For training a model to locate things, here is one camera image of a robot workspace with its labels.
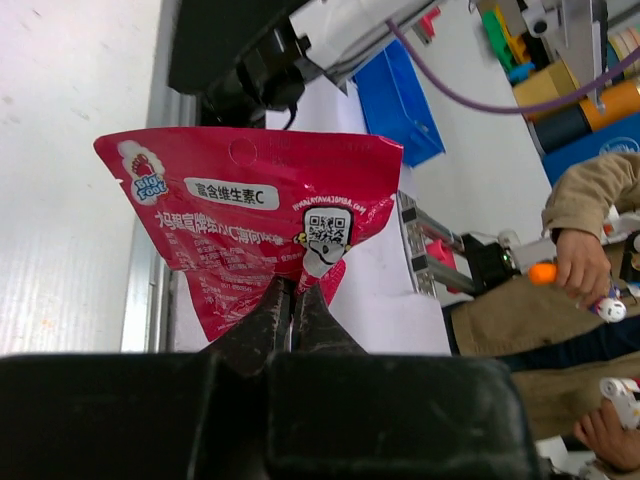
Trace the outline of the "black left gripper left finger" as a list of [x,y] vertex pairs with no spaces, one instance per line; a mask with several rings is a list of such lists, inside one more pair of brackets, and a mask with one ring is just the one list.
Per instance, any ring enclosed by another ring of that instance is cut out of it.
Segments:
[[5,479],[261,479],[260,374],[292,286],[195,353],[34,354],[1,362]]

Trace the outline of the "person's left hand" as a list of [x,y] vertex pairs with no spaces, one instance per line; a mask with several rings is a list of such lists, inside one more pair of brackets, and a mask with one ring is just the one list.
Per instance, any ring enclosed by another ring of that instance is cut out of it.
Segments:
[[556,284],[582,307],[590,307],[610,288],[611,264],[591,233],[563,229],[556,241]]

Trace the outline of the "person's right hand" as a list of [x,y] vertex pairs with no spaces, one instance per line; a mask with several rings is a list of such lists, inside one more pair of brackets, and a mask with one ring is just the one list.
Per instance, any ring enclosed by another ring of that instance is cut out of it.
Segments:
[[603,398],[597,409],[583,415],[574,436],[606,466],[621,473],[639,469],[639,431],[622,426],[610,400]]

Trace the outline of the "red Big Foot candy packet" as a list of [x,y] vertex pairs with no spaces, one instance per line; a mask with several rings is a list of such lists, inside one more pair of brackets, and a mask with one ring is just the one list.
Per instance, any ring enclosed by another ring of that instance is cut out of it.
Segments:
[[97,155],[215,341],[281,277],[332,300],[345,255],[387,225],[402,147],[383,137],[229,127],[105,135]]

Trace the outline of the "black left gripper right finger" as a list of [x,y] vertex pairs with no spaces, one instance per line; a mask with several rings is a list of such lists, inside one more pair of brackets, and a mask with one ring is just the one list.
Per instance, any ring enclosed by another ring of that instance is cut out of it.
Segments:
[[319,294],[264,296],[273,479],[536,479],[524,407],[494,360],[362,352]]

